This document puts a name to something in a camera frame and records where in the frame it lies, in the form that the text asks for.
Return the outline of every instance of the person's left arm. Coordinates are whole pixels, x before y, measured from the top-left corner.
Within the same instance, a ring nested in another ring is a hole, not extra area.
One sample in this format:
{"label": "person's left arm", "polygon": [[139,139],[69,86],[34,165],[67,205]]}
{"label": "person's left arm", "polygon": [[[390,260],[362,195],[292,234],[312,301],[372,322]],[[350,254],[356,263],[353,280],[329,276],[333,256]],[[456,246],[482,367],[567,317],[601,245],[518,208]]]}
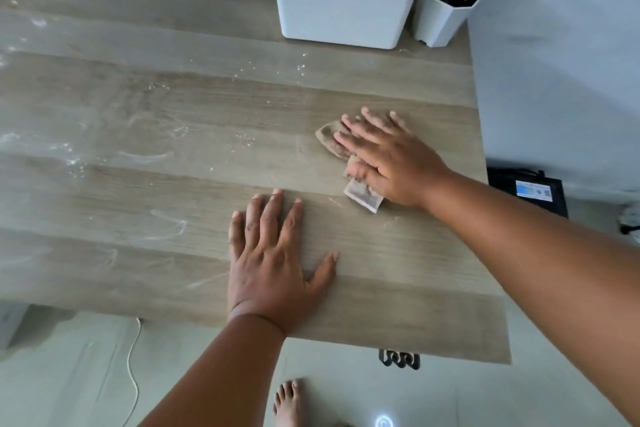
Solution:
{"label": "person's left arm", "polygon": [[282,191],[257,194],[229,228],[228,324],[140,427],[262,425],[282,343],[322,302],[337,252],[313,277],[300,268],[302,201],[278,231]]}

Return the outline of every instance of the white cable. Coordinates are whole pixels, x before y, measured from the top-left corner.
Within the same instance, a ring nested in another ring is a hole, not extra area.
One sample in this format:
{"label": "white cable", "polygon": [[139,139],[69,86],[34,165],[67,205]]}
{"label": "white cable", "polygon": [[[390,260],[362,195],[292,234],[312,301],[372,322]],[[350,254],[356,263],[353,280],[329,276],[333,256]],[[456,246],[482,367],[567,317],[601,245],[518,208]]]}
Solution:
{"label": "white cable", "polygon": [[133,373],[131,372],[131,354],[133,353],[133,348],[135,348],[136,342],[138,342],[138,338],[140,337],[140,331],[142,330],[142,322],[140,321],[140,318],[136,318],[136,321],[138,322],[138,332],[136,333],[136,338],[131,343],[131,348],[129,349],[129,354],[127,355],[127,373],[129,374],[129,378],[133,383],[133,388],[135,388],[136,390],[136,398],[135,400],[133,400],[131,411],[129,412],[129,415],[127,415],[127,419],[122,424],[122,427],[126,427],[127,422],[129,422],[131,416],[133,415],[133,411],[136,409],[136,406],[138,404],[138,398],[140,397],[140,389],[138,388],[138,383],[136,379],[133,377]]}

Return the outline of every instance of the hand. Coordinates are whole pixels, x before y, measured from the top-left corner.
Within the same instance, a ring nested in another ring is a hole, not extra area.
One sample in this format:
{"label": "hand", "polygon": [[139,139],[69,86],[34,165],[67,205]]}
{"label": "hand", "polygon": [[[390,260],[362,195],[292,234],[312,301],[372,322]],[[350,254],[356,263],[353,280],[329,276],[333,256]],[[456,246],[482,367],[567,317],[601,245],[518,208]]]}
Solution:
{"label": "hand", "polygon": [[349,164],[347,173],[394,203],[427,209],[429,191],[454,172],[395,112],[386,117],[363,107],[362,116],[352,120],[343,115],[342,123],[353,135],[333,135],[364,161]]}
{"label": "hand", "polygon": [[254,314],[289,335],[324,300],[339,253],[328,253],[305,280],[300,268],[302,201],[296,199],[280,232],[282,191],[274,189],[264,211],[262,201],[262,195],[256,194],[247,206],[246,219],[238,211],[231,219],[228,320]]}

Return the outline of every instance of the person's right arm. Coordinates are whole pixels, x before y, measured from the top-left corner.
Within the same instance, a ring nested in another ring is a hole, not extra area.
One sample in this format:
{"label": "person's right arm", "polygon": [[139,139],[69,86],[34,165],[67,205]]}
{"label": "person's right arm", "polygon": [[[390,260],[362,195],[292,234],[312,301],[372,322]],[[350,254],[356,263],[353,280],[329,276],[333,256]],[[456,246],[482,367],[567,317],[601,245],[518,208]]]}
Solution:
{"label": "person's right arm", "polygon": [[540,330],[640,426],[640,248],[451,171],[406,128],[363,109],[335,139],[366,164],[348,173],[418,206],[476,253]]}

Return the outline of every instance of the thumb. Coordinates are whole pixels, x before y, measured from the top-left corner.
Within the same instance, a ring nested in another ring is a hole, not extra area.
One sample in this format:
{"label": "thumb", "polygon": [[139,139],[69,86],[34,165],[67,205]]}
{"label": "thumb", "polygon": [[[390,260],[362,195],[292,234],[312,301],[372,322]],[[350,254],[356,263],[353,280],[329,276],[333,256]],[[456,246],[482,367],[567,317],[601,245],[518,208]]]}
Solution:
{"label": "thumb", "polygon": [[347,174],[358,181],[366,182],[374,191],[384,196],[387,178],[380,174],[375,167],[358,162],[347,167]]}
{"label": "thumb", "polygon": [[309,277],[308,285],[312,294],[314,294],[319,300],[322,300],[329,290],[329,286],[333,283],[335,277],[335,262],[338,261],[340,253],[329,252],[324,256],[324,260]]}

